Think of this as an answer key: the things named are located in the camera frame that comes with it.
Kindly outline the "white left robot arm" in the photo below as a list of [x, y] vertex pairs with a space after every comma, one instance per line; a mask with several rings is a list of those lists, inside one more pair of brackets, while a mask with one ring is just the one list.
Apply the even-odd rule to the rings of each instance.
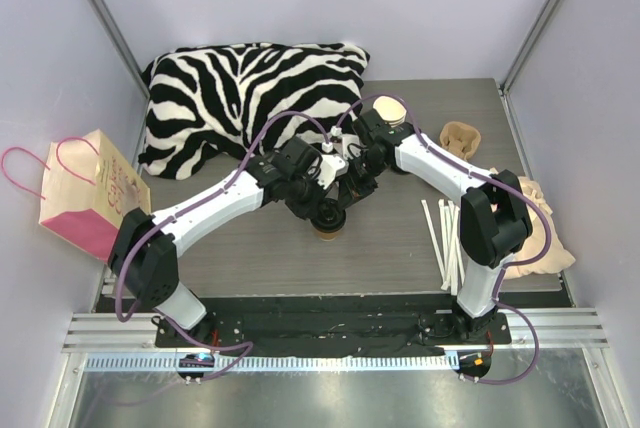
[[317, 217], [347, 168], [331, 144], [317, 150], [293, 138], [269, 155], [248, 154], [222, 181], [180, 204], [152, 214], [139, 208], [128, 212], [108, 260], [117, 277], [117, 317], [122, 322], [131, 317], [122, 305], [123, 293], [129, 292], [135, 308], [172, 320], [190, 346], [205, 345], [213, 323], [201, 300], [180, 281], [180, 257], [214, 230], [271, 202], [284, 201], [301, 219]]

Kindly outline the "brown paper coffee cup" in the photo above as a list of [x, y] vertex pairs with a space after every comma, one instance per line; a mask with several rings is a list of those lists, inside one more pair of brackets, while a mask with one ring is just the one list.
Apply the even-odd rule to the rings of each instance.
[[315, 229], [315, 234], [324, 241], [331, 241], [337, 238], [341, 233], [341, 229], [333, 230], [333, 231], [323, 231], [319, 229]]

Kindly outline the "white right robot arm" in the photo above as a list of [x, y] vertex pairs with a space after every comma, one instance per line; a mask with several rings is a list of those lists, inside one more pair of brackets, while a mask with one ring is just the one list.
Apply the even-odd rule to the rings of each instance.
[[412, 124], [392, 126], [375, 110], [355, 118], [353, 130], [364, 149], [352, 164], [363, 175], [373, 178], [395, 166], [459, 207], [459, 240], [468, 264], [451, 328], [460, 341], [477, 341], [497, 311], [504, 269], [533, 231], [517, 176], [508, 170], [492, 174], [457, 159]]

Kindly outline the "black plastic cup lid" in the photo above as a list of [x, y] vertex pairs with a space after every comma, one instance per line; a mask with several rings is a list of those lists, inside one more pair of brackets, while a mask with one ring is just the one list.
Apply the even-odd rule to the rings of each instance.
[[310, 222], [319, 232], [335, 233], [344, 227], [346, 211], [338, 206], [335, 199], [326, 198], [319, 204], [316, 216]]

